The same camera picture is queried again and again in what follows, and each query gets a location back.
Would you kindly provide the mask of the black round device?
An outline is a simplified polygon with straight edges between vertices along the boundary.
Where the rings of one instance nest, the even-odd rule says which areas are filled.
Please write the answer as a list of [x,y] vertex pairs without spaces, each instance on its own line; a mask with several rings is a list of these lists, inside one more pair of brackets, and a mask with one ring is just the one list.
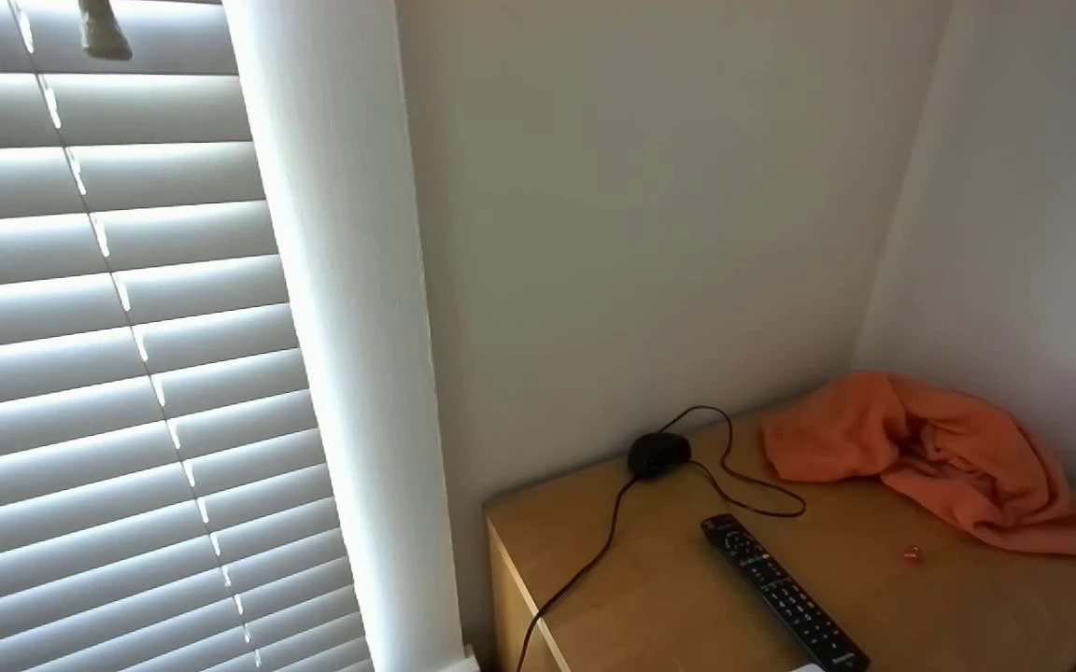
[[637,482],[652,482],[672,475],[676,466],[682,466],[692,458],[692,441],[680,435],[641,435],[631,450],[627,450],[627,471]]

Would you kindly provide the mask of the light wooden dresser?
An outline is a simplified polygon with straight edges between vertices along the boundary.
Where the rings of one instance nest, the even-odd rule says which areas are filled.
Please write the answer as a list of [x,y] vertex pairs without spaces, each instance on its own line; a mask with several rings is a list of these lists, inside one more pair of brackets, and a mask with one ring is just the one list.
[[487,509],[499,672],[799,672],[804,651],[702,537],[721,512],[871,672],[1076,672],[1076,559],[987,550],[874,482],[777,486],[759,426],[705,405],[672,428],[693,458],[666,477],[602,458]]

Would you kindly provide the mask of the black remote control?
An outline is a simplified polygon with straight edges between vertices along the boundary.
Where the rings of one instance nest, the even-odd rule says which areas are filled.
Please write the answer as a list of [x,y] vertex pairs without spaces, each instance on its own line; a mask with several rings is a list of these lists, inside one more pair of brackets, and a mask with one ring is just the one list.
[[731,517],[711,517],[702,537],[736,568],[788,638],[820,672],[866,672],[854,638],[777,565],[777,555]]

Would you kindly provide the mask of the white window blinds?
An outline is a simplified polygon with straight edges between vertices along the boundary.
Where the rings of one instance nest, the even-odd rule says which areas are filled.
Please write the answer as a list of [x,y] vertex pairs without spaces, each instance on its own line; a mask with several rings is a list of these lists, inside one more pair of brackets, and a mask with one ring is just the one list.
[[371,672],[228,20],[0,0],[0,672]]

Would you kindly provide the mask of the orange towel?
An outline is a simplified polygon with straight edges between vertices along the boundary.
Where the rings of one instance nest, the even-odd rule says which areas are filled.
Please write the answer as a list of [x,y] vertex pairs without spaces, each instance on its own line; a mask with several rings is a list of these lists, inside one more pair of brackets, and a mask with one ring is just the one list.
[[1076,559],[1076,498],[1001,406],[891,375],[848,375],[773,411],[763,457],[784,482],[874,477],[1006,553]]

